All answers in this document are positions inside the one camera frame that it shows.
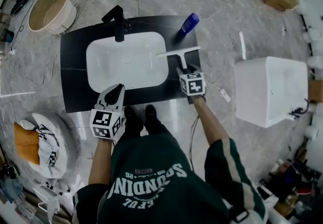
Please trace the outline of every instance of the cable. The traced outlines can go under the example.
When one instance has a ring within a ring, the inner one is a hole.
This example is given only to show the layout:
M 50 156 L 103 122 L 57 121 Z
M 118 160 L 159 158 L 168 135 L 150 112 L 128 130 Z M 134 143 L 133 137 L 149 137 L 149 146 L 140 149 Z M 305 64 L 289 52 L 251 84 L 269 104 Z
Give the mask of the cable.
M 236 42 L 237 42 L 237 39 L 238 39 L 238 37 L 239 37 L 239 33 L 240 33 L 240 31 L 242 30 L 242 27 L 243 27 L 243 22 L 244 22 L 245 17 L 246 17 L 246 15 L 244 15 L 244 16 L 242 17 L 240 30 L 238 31 L 237 37 L 234 39 L 234 42 L 232 43 L 232 45 L 231 45 L 231 47 L 230 47 L 230 49 L 229 49 L 229 51 L 228 51 L 228 53 L 227 53 L 227 55 L 226 55 L 226 57 L 225 57 L 225 59 L 224 59 L 224 65 L 223 65 L 223 68 L 222 68 L 221 74 L 220 74 L 220 76 L 219 76 L 219 77 L 218 77 L 218 78 L 217 78 L 217 79 L 212 83 L 212 85 L 213 85 L 213 84 L 215 84 L 216 82 L 218 82 L 218 81 L 219 81 L 219 79 L 222 77 L 222 75 L 223 75 L 223 73 L 224 73 L 224 70 L 225 70 L 225 68 L 226 68 L 226 64 L 227 64 L 227 58 L 228 58 L 229 54 L 231 53 L 232 48 L 234 47 L 234 45 L 235 45 L 235 44 L 236 44 Z
M 18 75 L 18 76 L 20 76 L 20 77 L 22 77 L 22 78 L 24 78 L 24 79 L 26 79 L 26 80 L 28 80 L 28 81 L 30 81 L 33 85 L 35 85 L 35 86 L 37 86 L 37 87 L 41 87 L 43 84 L 44 84 L 44 80 L 45 80 L 45 78 L 46 78 L 46 76 L 47 76 L 47 73 L 44 71 L 43 72 L 43 74 L 42 74 L 42 80 L 41 80 L 41 83 L 40 84 L 36 84 L 36 83 L 34 83 L 31 79 L 29 79 L 28 77 L 27 77 L 27 72 L 24 72 L 24 74 L 23 75 L 20 75 L 19 73 L 17 73 L 16 72 L 16 66 L 18 66 L 19 64 L 20 64 L 20 62 L 25 58 L 25 56 L 27 56 L 27 55 L 29 55 L 29 54 L 32 54 L 32 53 L 38 53 L 38 52 L 40 52 L 41 50 L 43 50 L 43 49 L 46 49 L 46 48 L 48 48 L 48 47 L 50 47 L 50 46 L 52 46 L 52 45 L 55 45 L 55 44 L 59 44 L 60 42 L 57 42 L 57 43 L 54 43 L 54 44 L 50 44 L 50 45 L 48 45 L 48 46 L 46 46 L 46 47 L 43 47 L 43 48 L 41 48 L 41 49 L 39 49 L 39 50 L 37 50 L 37 51 L 33 51 L 33 52 L 28 52 L 28 53 L 26 53 L 20 60 L 19 60 L 19 62 L 18 63 L 16 63 L 16 59 L 17 59 L 17 53 L 18 53 L 18 50 L 16 51 L 16 53 L 15 53 L 15 56 L 14 56 L 14 73 L 16 74 L 16 75 Z M 50 85 L 50 83 L 51 83 L 51 81 L 52 81 L 52 78 L 53 78 L 53 71 L 54 71 L 54 64 L 55 64 L 55 59 L 56 59 L 56 57 L 59 55 L 59 53 L 60 53 L 60 51 L 55 55 L 55 57 L 54 57 L 54 59 L 53 59 L 53 62 L 52 62 L 52 68 L 51 68 L 51 77 L 50 77 L 50 80 L 49 80 L 49 83 L 48 83 L 48 85 L 47 86 L 49 86 Z
M 77 19 L 77 21 L 75 22 L 75 24 L 74 24 L 74 26 L 73 26 L 73 28 L 72 28 L 72 30 L 71 31 L 73 31 L 74 30 L 74 28 L 75 28 L 75 26 L 76 26 L 76 24 L 79 22 L 79 20 L 81 19 L 81 17 L 82 17 L 82 15 L 83 15 L 83 13 L 86 11 L 86 9 L 92 4 L 92 3 L 94 3 L 94 1 L 95 0 L 93 0 L 93 1 L 91 1 L 86 7 L 85 7 L 85 9 L 82 11 L 82 13 L 80 14 L 80 16 L 79 16 L 79 18 Z
M 303 115 L 303 114 L 307 113 L 308 108 L 309 108 L 309 102 L 306 98 L 304 100 L 306 101 L 306 109 L 305 110 L 303 110 L 302 107 L 298 107 L 295 110 L 291 111 L 289 114 L 294 117 L 299 117 L 298 115 Z
M 194 170 L 194 165 L 193 165 L 193 160 L 192 160 L 192 145 L 193 145 L 193 137 L 194 137 L 194 132 L 195 132 L 195 128 L 196 128 L 196 125 L 198 123 L 198 120 L 200 119 L 199 116 L 196 117 L 196 119 L 194 120 L 192 126 L 191 126 L 191 134 L 190 134 L 190 150 L 189 150 L 189 159 L 190 159 L 190 162 L 191 162 L 191 166 L 192 166 L 192 170 L 193 172 L 195 173 L 195 170 Z
M 208 85 L 210 85 L 210 86 L 212 86 L 212 87 L 216 88 L 218 91 L 221 91 L 221 89 L 220 89 L 219 87 L 217 87 L 217 86 L 215 86 L 214 84 L 212 84 L 212 83 L 208 82 L 207 80 L 205 80 L 205 82 L 206 82 Z
M 26 18 L 26 16 L 27 16 L 27 14 L 29 13 L 29 11 L 30 11 L 31 7 L 33 6 L 34 1 L 35 1 L 35 0 L 32 0 L 32 3 L 31 3 L 31 5 L 30 5 L 30 7 L 29 7 L 28 11 L 26 12 L 26 14 L 25 14 L 24 18 L 22 19 L 22 21 L 21 21 L 21 23 L 20 23 L 19 30 L 18 30 L 18 32 L 17 32 L 17 34 L 16 34 L 16 37 L 15 37 L 14 41 L 12 42 L 12 46 L 11 46 L 10 50 L 12 50 L 12 48 L 13 48 L 13 46 L 14 46 L 14 44 L 15 44 L 15 41 L 16 41 L 16 39 L 17 39 L 17 37 L 18 37 L 18 34 L 19 34 L 20 32 L 22 32 L 22 31 L 24 30 L 24 28 L 25 28 L 25 27 L 24 27 L 24 25 L 22 25 L 22 24 L 23 24 L 23 22 L 24 22 L 24 20 L 25 20 L 25 18 Z
M 14 106 L 14 100 L 12 99 L 12 89 L 11 89 L 11 63 L 10 63 L 10 56 L 9 56 L 9 87 L 10 87 L 10 88 L 9 88 L 9 91 L 10 91 L 11 105 L 12 105 L 12 108 L 13 108 L 15 121 L 17 121 L 16 112 L 15 112 L 15 106 Z

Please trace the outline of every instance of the white sink basin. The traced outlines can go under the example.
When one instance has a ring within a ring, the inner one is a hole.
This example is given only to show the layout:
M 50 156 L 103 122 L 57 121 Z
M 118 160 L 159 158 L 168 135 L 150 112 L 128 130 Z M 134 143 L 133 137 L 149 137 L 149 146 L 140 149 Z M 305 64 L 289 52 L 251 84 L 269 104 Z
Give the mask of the white sink basin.
M 123 42 L 115 37 L 93 41 L 86 50 L 87 77 L 90 87 L 101 93 L 122 83 L 126 89 L 158 86 L 168 76 L 164 38 L 156 32 L 125 35 Z

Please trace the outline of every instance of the white cable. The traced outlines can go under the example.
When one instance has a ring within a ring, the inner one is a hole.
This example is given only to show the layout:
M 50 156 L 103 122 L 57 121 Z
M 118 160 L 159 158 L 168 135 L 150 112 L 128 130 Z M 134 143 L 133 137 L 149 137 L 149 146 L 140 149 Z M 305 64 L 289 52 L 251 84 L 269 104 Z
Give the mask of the white cable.
M 218 91 L 221 91 L 221 89 L 220 89 L 219 87 L 217 87 L 217 86 L 215 86 L 214 84 L 212 84 L 212 83 L 208 82 L 207 80 L 205 80 L 205 82 L 206 82 L 207 84 L 211 85 L 212 87 L 214 87 L 214 88 L 218 89 Z
M 224 70 L 225 70 L 225 68 L 226 68 L 226 64 L 227 64 L 227 58 L 228 58 L 228 56 L 229 56 L 229 54 L 231 53 L 231 50 L 232 50 L 232 48 L 234 47 L 234 45 L 236 44 L 236 42 L 237 42 L 237 39 L 238 39 L 238 36 L 240 35 L 240 32 L 241 32 L 241 30 L 242 30 L 242 27 L 243 27 L 243 22 L 244 22 L 244 18 L 246 17 L 246 15 L 244 15 L 243 17 L 242 17 L 242 20 L 241 20 L 241 27 L 240 27 L 240 30 L 239 30 L 239 32 L 238 32 L 238 35 L 237 35 L 237 37 L 234 39 L 234 42 L 232 43 L 232 45 L 231 45 L 231 47 L 230 47 L 230 49 L 229 49 L 229 51 L 228 51 L 228 53 L 227 53 L 227 55 L 226 55 L 226 57 L 224 58 L 224 65 L 223 65 L 223 68 L 222 68 L 222 72 L 221 72 L 221 74 L 220 74 L 220 76 L 212 83 L 212 85 L 213 84 L 215 84 L 216 82 L 218 82 L 219 81 L 219 79 L 222 77 L 222 75 L 223 75 L 223 73 L 224 73 Z
M 27 77 L 27 72 L 24 72 L 24 74 L 23 75 L 20 75 L 19 73 L 17 73 L 16 72 L 16 66 L 18 66 L 19 64 L 20 64 L 20 62 L 25 58 L 25 56 L 27 56 L 27 55 L 29 55 L 29 54 L 32 54 L 32 53 L 38 53 L 38 52 L 40 52 L 41 50 L 43 50 L 43 49 L 45 49 L 45 48 L 48 48 L 48 47 L 50 47 L 50 46 L 52 46 L 52 45 L 55 45 L 55 44 L 58 44 L 58 43 L 60 43 L 60 42 L 57 42 L 57 43 L 54 43 L 54 44 L 50 44 L 50 45 L 48 45 L 48 46 L 46 46 L 46 47 L 43 47 L 43 48 L 41 48 L 41 49 L 39 49 L 39 50 L 37 50 L 37 51 L 32 51 L 32 52 L 28 52 L 28 53 L 26 53 L 20 60 L 19 60 L 19 62 L 18 63 L 16 63 L 16 59 L 17 59 L 17 53 L 18 53 L 18 50 L 16 51 L 16 53 L 15 53 L 15 55 L 14 55 L 14 73 L 16 74 L 16 75 L 18 75 L 18 76 L 20 76 L 20 77 L 22 77 L 22 78 L 24 78 L 24 79 L 26 79 L 26 80 L 28 80 L 29 82 L 31 82 L 33 85 L 35 85 L 35 86 L 37 86 L 37 87 L 41 87 L 43 84 L 44 84 L 44 80 L 45 80 L 45 78 L 46 78 L 46 76 L 47 76 L 47 73 L 46 72 L 43 72 L 42 73 L 42 80 L 41 80 L 41 83 L 40 84 L 37 84 L 37 83 L 35 83 L 35 82 L 33 82 L 31 79 L 29 79 L 28 77 Z M 56 59 L 56 57 L 58 56 L 58 54 L 60 53 L 60 51 L 55 55 L 55 57 L 54 57 L 54 59 L 53 59 L 53 62 L 52 62 L 52 69 L 51 69 L 51 77 L 50 77 L 50 80 L 49 80 L 49 83 L 48 83 L 48 86 L 50 85 L 50 83 L 51 83 L 51 81 L 52 81 L 52 78 L 53 78 L 53 71 L 54 71 L 54 64 L 55 64 L 55 59 Z
M 79 18 L 77 19 L 77 21 L 75 22 L 75 24 L 74 24 L 74 26 L 73 26 L 73 28 L 72 28 L 72 30 L 71 31 L 73 31 L 74 30 L 74 28 L 75 28 L 75 26 L 76 26 L 76 24 L 79 22 L 79 20 L 81 19 L 81 17 L 82 17 L 82 15 L 83 15 L 83 13 L 86 11 L 86 9 L 92 4 L 92 3 L 94 3 L 94 1 L 95 0 L 93 0 L 93 1 L 91 1 L 86 7 L 85 7 L 85 9 L 82 11 L 82 13 L 80 14 L 80 16 L 79 16 Z

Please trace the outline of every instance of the bottle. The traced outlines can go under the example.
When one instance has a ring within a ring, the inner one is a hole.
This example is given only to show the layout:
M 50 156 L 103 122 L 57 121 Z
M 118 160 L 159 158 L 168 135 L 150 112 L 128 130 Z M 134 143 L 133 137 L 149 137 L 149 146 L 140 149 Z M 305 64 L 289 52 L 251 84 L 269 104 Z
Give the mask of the bottle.
M 190 32 L 199 22 L 199 18 L 195 13 L 192 13 L 184 24 L 182 25 L 181 29 L 179 30 L 179 33 L 182 35 L 186 35 L 188 32 Z

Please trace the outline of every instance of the black cable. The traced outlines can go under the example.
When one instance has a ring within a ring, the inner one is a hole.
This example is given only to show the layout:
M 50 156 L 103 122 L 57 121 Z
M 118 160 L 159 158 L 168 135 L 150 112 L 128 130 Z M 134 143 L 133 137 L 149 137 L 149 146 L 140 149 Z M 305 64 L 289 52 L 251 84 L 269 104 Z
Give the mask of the black cable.
M 191 135 L 190 135 L 189 159 L 190 159 L 192 170 L 193 170 L 194 173 L 195 173 L 195 170 L 194 170 L 193 160 L 192 160 L 192 145 L 193 145 L 193 137 L 194 137 L 195 128 L 196 128 L 196 125 L 197 125 L 199 119 L 200 119 L 200 117 L 198 116 L 194 120 L 194 122 L 193 122 L 193 124 L 191 126 Z
M 302 111 L 303 110 L 303 108 L 301 108 L 301 107 L 298 107 L 297 109 L 295 109 L 295 110 L 293 110 L 291 113 L 289 113 L 290 115 L 292 115 L 292 116 L 295 116 L 295 117 L 299 117 L 299 116 L 297 116 L 297 115 L 303 115 L 303 114 L 305 114 L 305 113 L 307 113 L 307 111 L 308 111 L 308 108 L 309 108 L 309 102 L 308 102 L 308 100 L 305 98 L 305 101 L 306 101 L 306 103 L 307 103 L 307 106 L 306 106 L 306 109 L 304 110 L 304 111 Z
M 11 46 L 10 50 L 14 47 L 15 41 L 16 41 L 16 39 L 17 39 L 17 37 L 18 37 L 18 34 L 19 34 L 20 32 L 22 32 L 22 31 L 25 29 L 25 26 L 24 26 L 24 25 L 22 25 L 22 24 L 23 24 L 23 22 L 24 22 L 24 20 L 25 20 L 25 18 L 26 18 L 26 16 L 27 16 L 27 14 L 29 13 L 29 11 L 30 11 L 31 7 L 33 6 L 34 1 L 35 1 L 35 0 L 32 0 L 31 5 L 30 5 L 30 7 L 29 7 L 29 9 L 28 9 L 27 13 L 25 14 L 24 18 L 22 19 L 22 21 L 21 21 L 21 23 L 20 23 L 19 30 L 18 30 L 18 32 L 17 32 L 17 34 L 16 34 L 16 36 L 15 36 L 14 41 L 12 42 L 12 46 Z

